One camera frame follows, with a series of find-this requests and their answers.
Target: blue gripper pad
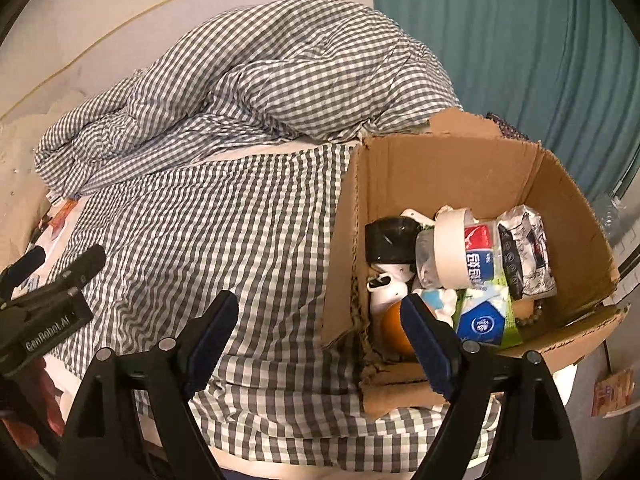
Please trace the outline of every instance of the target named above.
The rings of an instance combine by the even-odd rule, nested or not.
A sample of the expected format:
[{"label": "blue gripper pad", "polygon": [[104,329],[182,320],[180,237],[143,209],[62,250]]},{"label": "blue gripper pad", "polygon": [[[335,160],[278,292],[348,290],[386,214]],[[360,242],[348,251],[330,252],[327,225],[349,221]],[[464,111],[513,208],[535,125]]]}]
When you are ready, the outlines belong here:
[{"label": "blue gripper pad", "polygon": [[400,323],[431,389],[452,400],[462,362],[458,336],[449,325],[433,317],[417,294],[402,300]]},{"label": "blue gripper pad", "polygon": [[196,392],[207,387],[238,322],[238,314],[238,299],[224,290],[201,317],[190,320],[182,330],[178,337],[178,366],[185,373],[185,399],[193,399]]}]

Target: bed sheet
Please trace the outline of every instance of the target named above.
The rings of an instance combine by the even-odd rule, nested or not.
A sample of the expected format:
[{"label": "bed sheet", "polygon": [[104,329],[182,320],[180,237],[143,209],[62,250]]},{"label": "bed sheet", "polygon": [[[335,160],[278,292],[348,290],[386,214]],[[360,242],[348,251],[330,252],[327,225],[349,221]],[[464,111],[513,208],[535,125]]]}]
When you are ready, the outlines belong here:
[{"label": "bed sheet", "polygon": [[[208,444],[260,462],[415,470],[443,413],[365,416],[359,346],[320,345],[324,282],[345,141],[418,128],[452,106],[435,56],[351,2],[273,2],[187,33],[61,118],[36,151],[51,189],[93,193],[52,273],[96,242],[108,256],[84,290],[93,322],[54,354],[81,377],[100,346],[147,349],[231,290],[239,322],[191,405]],[[302,135],[319,146],[185,167]],[[476,456],[497,413],[492,402]]]},{"label": "bed sheet", "polygon": [[[278,154],[278,153],[292,153],[305,149],[311,149],[318,144],[311,139],[299,139],[287,142],[279,146],[270,145],[258,145],[249,148],[241,148],[238,150],[232,150],[228,153],[217,154],[208,157],[206,160],[201,161],[199,164],[206,162],[213,162],[216,160],[235,160],[244,156],[258,155],[258,154]],[[65,226],[60,234],[51,239],[50,229],[43,233],[42,237],[38,241],[38,244],[46,251],[46,261],[41,266],[36,275],[38,276],[39,283],[45,283],[49,279],[49,274],[52,268],[55,266],[57,260],[62,256],[66,244],[73,232],[73,229],[78,222],[80,213],[84,209],[87,201],[90,197],[83,197],[79,200],[78,205],[73,209],[66,218]],[[53,379],[56,387],[62,391],[63,395],[60,400],[60,409],[62,410],[63,418],[66,420],[71,410],[74,398],[80,386],[80,378],[75,376],[69,370],[66,369],[65,364],[57,357],[49,354],[45,357],[47,362],[47,372]],[[140,414],[140,427],[142,429],[145,440],[161,447],[162,443],[158,435],[158,430],[153,419],[147,415]],[[257,478],[273,478],[273,479],[301,479],[301,480],[408,480],[413,473],[381,473],[381,472],[348,472],[337,467],[330,466],[306,466],[306,465],[291,465],[287,463],[272,463],[272,462],[253,462],[244,460],[240,457],[231,455],[221,449],[217,449],[213,446],[209,446],[209,449],[215,457],[218,465],[227,470],[238,471]],[[487,455],[473,459],[469,463],[469,467],[476,466],[485,462]]]}]

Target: orange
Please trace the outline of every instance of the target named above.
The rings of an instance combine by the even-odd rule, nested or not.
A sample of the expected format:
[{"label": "orange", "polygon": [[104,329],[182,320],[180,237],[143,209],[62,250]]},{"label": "orange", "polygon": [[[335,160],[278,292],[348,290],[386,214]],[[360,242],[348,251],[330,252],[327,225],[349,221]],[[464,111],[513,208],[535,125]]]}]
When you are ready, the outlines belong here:
[{"label": "orange", "polygon": [[409,339],[400,324],[400,301],[391,305],[380,323],[380,335],[385,342],[385,347],[390,351],[404,357],[415,355]]}]

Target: cardboard box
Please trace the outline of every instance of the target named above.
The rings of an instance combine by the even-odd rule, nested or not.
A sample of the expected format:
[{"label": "cardboard box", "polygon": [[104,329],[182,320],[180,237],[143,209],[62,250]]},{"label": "cardboard box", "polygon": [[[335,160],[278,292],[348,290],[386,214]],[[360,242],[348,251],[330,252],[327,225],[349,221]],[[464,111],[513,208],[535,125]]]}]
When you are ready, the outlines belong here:
[{"label": "cardboard box", "polygon": [[336,211],[321,340],[327,346],[358,334],[369,415],[444,399],[431,391],[417,362],[386,362],[372,348],[364,226],[406,208],[433,217],[447,204],[493,219],[522,203],[542,216],[558,294],[542,318],[521,331],[525,343],[502,353],[537,349],[556,371],[591,352],[625,316],[600,303],[615,290],[618,269],[593,211],[558,159],[453,108],[431,117],[430,133],[368,137],[354,149]]}]

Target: red label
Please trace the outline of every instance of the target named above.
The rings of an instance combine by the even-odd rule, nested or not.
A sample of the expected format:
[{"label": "red label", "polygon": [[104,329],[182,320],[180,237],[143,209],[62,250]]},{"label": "red label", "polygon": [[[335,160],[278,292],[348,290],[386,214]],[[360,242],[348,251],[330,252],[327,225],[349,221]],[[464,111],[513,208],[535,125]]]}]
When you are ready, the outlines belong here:
[{"label": "red label", "polygon": [[491,249],[491,237],[489,227],[485,224],[465,227],[465,249],[473,251],[475,249]]}]

